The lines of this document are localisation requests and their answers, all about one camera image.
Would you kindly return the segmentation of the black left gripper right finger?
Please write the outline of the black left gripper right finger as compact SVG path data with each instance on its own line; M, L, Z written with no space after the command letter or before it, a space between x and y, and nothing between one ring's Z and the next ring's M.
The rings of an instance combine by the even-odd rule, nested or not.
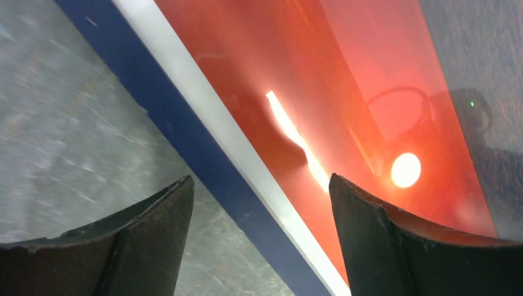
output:
M353 295L521 295L522 244L442 226L343 176L329 182Z

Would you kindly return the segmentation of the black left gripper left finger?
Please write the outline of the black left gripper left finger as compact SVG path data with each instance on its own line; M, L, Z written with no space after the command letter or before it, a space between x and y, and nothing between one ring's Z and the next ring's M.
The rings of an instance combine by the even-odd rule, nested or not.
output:
M55 238L1 244L1 294L173 295L193 206L184 176Z

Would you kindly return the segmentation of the red sunset photo print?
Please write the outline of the red sunset photo print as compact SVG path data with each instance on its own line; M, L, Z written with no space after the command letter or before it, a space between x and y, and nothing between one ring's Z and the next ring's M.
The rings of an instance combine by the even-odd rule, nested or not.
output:
M521 1L116 1L328 290L329 182L522 244Z

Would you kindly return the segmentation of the wooden picture frame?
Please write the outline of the wooden picture frame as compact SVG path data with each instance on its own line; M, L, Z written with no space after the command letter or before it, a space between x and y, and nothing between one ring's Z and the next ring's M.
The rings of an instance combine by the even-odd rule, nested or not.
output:
M57 5L290 290L295 295L327 295L326 286L117 6L112 1L58 1Z

